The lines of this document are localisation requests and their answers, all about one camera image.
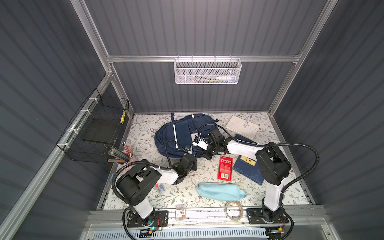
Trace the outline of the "navy blue student backpack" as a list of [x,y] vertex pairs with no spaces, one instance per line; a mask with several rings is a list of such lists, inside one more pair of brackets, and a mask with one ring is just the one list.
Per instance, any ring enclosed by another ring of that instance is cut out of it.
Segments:
[[202,136],[207,138],[209,132],[214,129],[213,125],[219,120],[205,114],[188,115],[179,120],[175,120],[171,116],[171,120],[155,133],[155,145],[159,153],[170,158],[181,158],[185,154],[185,147],[191,146],[192,154],[197,158],[202,158],[201,148],[193,145],[192,134],[197,134],[201,126],[210,124],[201,130]]

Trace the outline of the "navy blue notebook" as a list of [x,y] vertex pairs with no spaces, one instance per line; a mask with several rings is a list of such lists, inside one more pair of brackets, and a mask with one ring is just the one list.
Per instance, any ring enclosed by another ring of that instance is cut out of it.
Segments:
[[231,154],[239,155],[233,165],[233,170],[253,182],[262,185],[264,178],[256,158],[256,152],[261,148],[245,145],[244,142],[248,139],[245,139],[240,135],[236,135],[236,139],[240,141],[232,140],[227,145]]

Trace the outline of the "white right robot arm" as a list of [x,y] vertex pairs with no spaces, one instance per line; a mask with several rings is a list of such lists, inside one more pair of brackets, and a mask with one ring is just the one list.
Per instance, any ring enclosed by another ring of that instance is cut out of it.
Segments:
[[283,189],[289,183],[291,163],[275,143],[260,145],[242,138],[225,137],[218,128],[209,134],[207,150],[210,154],[226,153],[246,157],[257,162],[266,181],[263,207],[276,212],[283,205]]

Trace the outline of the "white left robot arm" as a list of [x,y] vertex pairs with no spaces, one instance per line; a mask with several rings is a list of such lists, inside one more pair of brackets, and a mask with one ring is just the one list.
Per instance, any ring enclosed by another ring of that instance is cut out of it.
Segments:
[[185,154],[170,168],[164,168],[147,160],[127,163],[113,176],[112,190],[126,203],[129,210],[138,214],[144,221],[155,214],[148,195],[157,184],[178,185],[190,171],[197,170],[197,158]]

